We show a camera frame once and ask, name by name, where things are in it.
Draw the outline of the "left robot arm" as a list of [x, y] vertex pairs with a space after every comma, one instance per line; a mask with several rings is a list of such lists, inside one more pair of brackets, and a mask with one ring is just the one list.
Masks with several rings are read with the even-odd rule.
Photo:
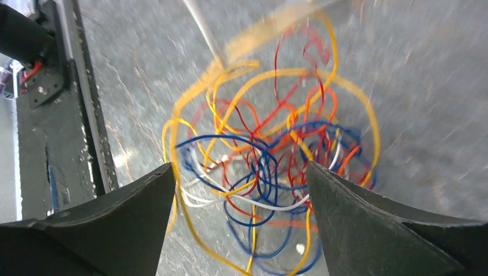
[[1, 4], [1, 54], [24, 64], [33, 64], [49, 56], [54, 43], [48, 29]]

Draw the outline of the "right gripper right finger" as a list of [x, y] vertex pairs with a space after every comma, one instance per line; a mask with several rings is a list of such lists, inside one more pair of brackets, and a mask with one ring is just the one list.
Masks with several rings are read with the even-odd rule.
[[487, 222], [445, 216], [307, 166], [330, 275], [486, 275]]

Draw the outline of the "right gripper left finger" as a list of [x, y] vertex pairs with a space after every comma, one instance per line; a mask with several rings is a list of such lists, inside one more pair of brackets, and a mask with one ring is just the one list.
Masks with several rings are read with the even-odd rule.
[[155, 275], [176, 182], [166, 163], [44, 219], [1, 225], [2, 275]]

